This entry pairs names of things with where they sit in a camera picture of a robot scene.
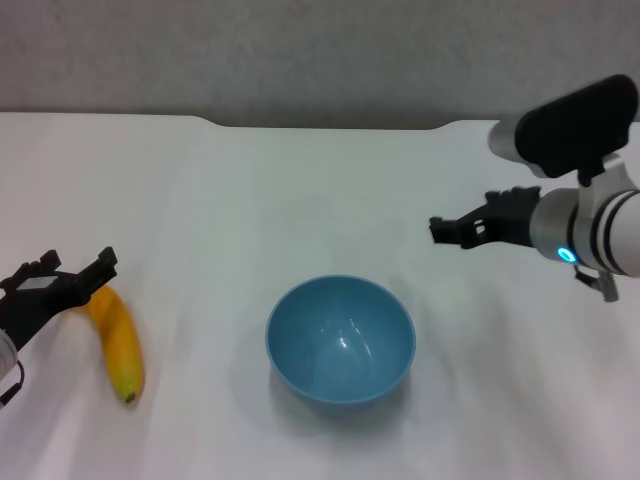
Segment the gray wall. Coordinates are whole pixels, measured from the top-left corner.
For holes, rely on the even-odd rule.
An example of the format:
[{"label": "gray wall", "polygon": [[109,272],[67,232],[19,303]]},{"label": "gray wall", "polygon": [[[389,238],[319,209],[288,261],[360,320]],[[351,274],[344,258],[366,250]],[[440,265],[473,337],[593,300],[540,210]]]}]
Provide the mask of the gray wall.
[{"label": "gray wall", "polygon": [[0,109],[429,128],[640,80],[639,46],[638,1],[2,0]]}]

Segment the banana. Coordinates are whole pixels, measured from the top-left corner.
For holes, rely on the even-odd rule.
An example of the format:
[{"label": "banana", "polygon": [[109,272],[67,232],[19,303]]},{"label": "banana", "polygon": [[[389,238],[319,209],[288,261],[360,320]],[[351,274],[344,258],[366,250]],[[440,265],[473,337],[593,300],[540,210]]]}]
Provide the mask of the banana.
[{"label": "banana", "polygon": [[129,310],[108,285],[99,288],[79,310],[91,318],[100,336],[113,388],[123,402],[133,402],[144,387],[144,361]]}]

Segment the white table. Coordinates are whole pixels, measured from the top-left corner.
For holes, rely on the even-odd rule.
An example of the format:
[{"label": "white table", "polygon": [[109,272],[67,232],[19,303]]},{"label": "white table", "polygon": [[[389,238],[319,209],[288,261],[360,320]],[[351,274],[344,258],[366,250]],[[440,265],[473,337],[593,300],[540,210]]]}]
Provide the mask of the white table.
[{"label": "white table", "polygon": [[[0,277],[50,248],[78,271],[113,246],[148,375],[126,408],[88,322],[53,319],[0,412],[0,478],[639,478],[640,281],[608,305],[533,249],[431,241],[430,216],[540,184],[490,154],[491,125],[0,115]],[[640,180],[632,134],[623,156]],[[329,273],[388,287],[418,336],[410,382],[343,420],[293,398],[264,348],[277,299]]]}]

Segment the white tabletop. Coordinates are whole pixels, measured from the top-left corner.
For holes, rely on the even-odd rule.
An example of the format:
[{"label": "white tabletop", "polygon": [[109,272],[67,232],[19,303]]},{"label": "white tabletop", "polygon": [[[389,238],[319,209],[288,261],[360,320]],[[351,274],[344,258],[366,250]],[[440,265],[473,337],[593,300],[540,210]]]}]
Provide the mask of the white tabletop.
[{"label": "white tabletop", "polygon": [[[0,478],[638,478],[640,281],[605,304],[533,249],[431,241],[429,217],[488,190],[574,186],[492,156],[491,125],[1,114],[0,277],[51,248],[75,272],[113,246],[148,378],[126,408],[90,324],[53,319],[0,412]],[[640,180],[640,127],[622,154]],[[410,381],[347,419],[292,397],[264,347],[278,298],[329,273],[389,288],[418,336]]]}]

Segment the blue led light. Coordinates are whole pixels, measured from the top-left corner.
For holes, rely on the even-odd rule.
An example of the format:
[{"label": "blue led light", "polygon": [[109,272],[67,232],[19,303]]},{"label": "blue led light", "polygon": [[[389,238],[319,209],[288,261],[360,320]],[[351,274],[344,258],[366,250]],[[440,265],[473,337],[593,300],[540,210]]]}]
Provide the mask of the blue led light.
[{"label": "blue led light", "polygon": [[568,248],[560,247],[558,249],[558,256],[567,263],[575,263],[576,255]]}]

